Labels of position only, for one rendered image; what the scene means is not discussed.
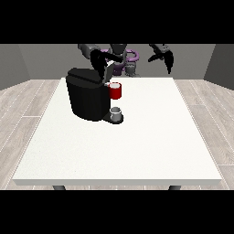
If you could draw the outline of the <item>black coffee machine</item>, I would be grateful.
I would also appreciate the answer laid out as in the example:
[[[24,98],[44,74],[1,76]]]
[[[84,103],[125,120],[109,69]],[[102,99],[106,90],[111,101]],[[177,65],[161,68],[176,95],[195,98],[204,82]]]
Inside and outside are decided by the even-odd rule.
[[[118,122],[111,120],[110,82],[103,83],[95,69],[73,68],[68,71],[66,83],[71,109],[75,115],[92,122],[123,122],[123,115]]]

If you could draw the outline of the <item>small grey cup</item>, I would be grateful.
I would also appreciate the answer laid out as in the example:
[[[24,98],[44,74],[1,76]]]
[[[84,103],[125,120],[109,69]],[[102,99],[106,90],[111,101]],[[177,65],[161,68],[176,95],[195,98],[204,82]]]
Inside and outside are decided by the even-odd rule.
[[[111,120],[118,122],[122,118],[122,111],[119,107],[112,107],[110,109]]]

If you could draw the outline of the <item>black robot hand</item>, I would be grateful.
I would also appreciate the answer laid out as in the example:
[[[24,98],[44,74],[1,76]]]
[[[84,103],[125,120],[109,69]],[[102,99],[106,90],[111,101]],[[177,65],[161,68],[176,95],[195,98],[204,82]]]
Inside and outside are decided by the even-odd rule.
[[[174,55],[171,50],[166,52],[161,52],[159,49],[153,49],[154,54],[148,59],[149,62],[161,59],[165,62],[167,72],[171,73],[172,67],[174,65]]]
[[[104,72],[105,68],[107,67],[106,59],[122,63],[122,58],[119,58],[108,52],[101,52],[98,49],[94,49],[90,53],[90,63],[93,68],[98,71],[102,80],[104,79]]]

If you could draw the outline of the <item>pale grey machine lid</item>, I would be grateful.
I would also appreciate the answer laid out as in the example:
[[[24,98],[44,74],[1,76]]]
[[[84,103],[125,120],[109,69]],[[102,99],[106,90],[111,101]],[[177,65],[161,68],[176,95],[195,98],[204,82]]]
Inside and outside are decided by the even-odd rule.
[[[113,68],[114,68],[114,61],[113,60],[108,61],[104,71],[104,76],[102,80],[103,83],[107,83],[110,81],[113,74]]]

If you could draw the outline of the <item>red pod holder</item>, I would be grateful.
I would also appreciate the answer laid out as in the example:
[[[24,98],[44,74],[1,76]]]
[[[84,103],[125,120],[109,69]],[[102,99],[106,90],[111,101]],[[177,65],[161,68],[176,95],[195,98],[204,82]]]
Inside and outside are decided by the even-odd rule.
[[[112,82],[109,84],[110,98],[118,100],[122,97],[122,84],[119,82]]]

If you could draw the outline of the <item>grey and purple robot trunk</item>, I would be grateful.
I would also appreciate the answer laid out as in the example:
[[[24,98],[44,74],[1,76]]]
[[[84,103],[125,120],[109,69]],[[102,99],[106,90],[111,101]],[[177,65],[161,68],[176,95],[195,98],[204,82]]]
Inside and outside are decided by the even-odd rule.
[[[122,72],[128,77],[136,76],[136,62],[139,60],[139,53],[128,49],[126,44],[110,44],[108,53],[122,58],[122,62],[115,62],[113,65],[113,75],[121,76]]]

